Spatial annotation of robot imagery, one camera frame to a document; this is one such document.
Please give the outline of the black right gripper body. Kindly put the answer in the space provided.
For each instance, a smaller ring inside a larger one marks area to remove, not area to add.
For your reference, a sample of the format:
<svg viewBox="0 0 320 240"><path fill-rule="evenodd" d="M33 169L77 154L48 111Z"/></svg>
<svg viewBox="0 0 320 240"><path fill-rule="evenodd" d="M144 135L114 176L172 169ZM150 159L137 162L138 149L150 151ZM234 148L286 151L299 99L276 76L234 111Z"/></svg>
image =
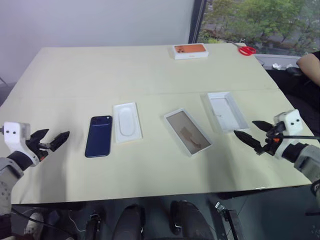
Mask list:
<svg viewBox="0 0 320 240"><path fill-rule="evenodd" d="M257 155L268 153L274 156L277 149L283 141L283 131L285 130L284 124L274 124L269 132L266 132L266 145L262 146L261 150L254 150Z"/></svg>

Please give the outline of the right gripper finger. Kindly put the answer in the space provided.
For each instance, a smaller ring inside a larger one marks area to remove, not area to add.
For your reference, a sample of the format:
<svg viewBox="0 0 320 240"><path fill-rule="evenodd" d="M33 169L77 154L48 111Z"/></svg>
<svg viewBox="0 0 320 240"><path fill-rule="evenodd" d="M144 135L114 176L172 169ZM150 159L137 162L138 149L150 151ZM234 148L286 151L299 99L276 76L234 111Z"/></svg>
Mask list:
<svg viewBox="0 0 320 240"><path fill-rule="evenodd" d="M272 124L263 120L253 120L252 123L262 130L263 132L269 132L272 129Z"/></svg>
<svg viewBox="0 0 320 240"><path fill-rule="evenodd" d="M260 151L262 149L261 143L248 133L239 130L234 130L233 132L239 140L253 148L255 151Z"/></svg>

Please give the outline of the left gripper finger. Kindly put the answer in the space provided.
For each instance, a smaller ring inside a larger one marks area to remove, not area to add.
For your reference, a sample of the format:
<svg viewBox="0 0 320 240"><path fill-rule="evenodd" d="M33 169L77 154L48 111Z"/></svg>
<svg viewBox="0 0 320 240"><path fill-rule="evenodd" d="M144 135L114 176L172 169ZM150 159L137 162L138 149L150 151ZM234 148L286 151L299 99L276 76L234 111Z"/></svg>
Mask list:
<svg viewBox="0 0 320 240"><path fill-rule="evenodd" d="M40 143L40 141L46 136L48 131L49 129L37 130L36 132L31 134L30 140L34 143Z"/></svg>
<svg viewBox="0 0 320 240"><path fill-rule="evenodd" d="M49 143L49 149L52 152L55 152L58 148L60 148L69 138L70 132L65 131L60 133L57 137L55 137L50 143Z"/></svg>

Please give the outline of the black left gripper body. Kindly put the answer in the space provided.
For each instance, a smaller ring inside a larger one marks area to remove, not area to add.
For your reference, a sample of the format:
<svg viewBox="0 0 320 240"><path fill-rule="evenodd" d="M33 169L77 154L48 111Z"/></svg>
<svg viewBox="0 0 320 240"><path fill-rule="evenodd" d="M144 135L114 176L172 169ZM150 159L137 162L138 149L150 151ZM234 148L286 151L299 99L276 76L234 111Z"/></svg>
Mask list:
<svg viewBox="0 0 320 240"><path fill-rule="evenodd" d="M31 137L29 140L26 140L26 145L41 162L49 155L48 150L54 152L56 140L54 139L50 143L41 143L40 140L38 137Z"/></svg>

